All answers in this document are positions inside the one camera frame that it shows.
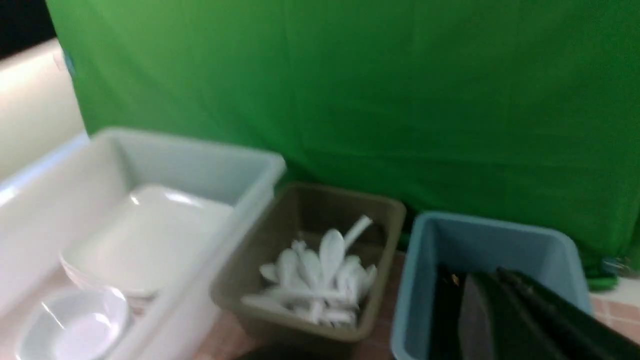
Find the white bowl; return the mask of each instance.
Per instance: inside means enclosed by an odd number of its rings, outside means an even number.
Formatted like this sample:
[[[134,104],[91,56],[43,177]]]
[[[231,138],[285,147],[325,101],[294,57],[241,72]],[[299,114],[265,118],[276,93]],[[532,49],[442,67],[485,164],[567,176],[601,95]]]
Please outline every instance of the white bowl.
[[[116,289],[67,290],[40,303],[19,341],[20,360],[102,359],[125,334],[131,313]]]

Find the pink floor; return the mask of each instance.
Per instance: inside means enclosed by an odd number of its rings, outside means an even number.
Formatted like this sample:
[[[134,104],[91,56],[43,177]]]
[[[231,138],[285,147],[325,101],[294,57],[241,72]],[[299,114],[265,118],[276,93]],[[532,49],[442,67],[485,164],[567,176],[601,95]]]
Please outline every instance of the pink floor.
[[[389,349],[389,338],[403,264],[404,255],[398,254],[387,285],[387,297],[384,300],[376,327],[371,337],[359,345],[354,359],[393,359]],[[598,320],[640,344],[640,307],[596,298],[591,300],[593,311]],[[211,329],[194,360],[231,360],[257,345],[260,345],[259,342],[244,333],[234,316],[225,313]]]

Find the dark background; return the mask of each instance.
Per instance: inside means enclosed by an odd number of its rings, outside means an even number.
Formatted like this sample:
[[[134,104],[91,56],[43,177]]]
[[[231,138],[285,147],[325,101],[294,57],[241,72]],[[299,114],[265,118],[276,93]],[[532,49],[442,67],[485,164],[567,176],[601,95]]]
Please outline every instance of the dark background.
[[[45,0],[0,0],[0,59],[55,36]]]

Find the plastic bin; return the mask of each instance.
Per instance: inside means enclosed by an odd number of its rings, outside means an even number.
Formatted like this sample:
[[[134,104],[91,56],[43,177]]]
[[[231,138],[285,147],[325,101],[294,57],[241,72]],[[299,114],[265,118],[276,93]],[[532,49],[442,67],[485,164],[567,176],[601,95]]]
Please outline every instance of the plastic bin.
[[[352,347],[371,333],[384,295],[394,251],[405,215],[404,206],[392,199],[311,184],[292,184],[273,201],[262,218],[238,246],[218,280],[212,299],[235,313],[246,331],[264,339],[297,345],[331,358],[348,357]],[[331,228],[341,233],[360,218],[373,219],[350,248],[367,267],[376,264],[378,277],[363,306],[355,330],[333,329],[246,306],[240,298],[265,288],[259,267],[273,262],[291,246],[305,240],[318,249],[322,235]]]
[[[109,360],[185,359],[215,321],[209,285],[273,198],[285,170],[274,153],[126,129],[91,143],[33,182],[0,196],[0,317],[60,269],[58,252],[93,234],[141,184],[160,184],[234,207],[180,280],[163,289]]]
[[[425,360],[437,265],[454,271],[520,270],[586,313],[591,303],[578,250],[559,231],[430,212],[416,218],[396,303],[391,348],[397,360]]]

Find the light blue bin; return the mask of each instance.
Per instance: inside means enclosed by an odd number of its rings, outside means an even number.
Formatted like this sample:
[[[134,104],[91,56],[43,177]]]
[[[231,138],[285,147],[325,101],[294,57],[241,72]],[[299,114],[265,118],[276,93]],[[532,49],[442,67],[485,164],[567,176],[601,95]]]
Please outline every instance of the light blue bin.
[[[416,218],[404,261],[391,349],[397,360],[426,360],[437,266],[460,272],[520,270],[591,313],[578,250],[559,231],[487,218],[429,212]]]

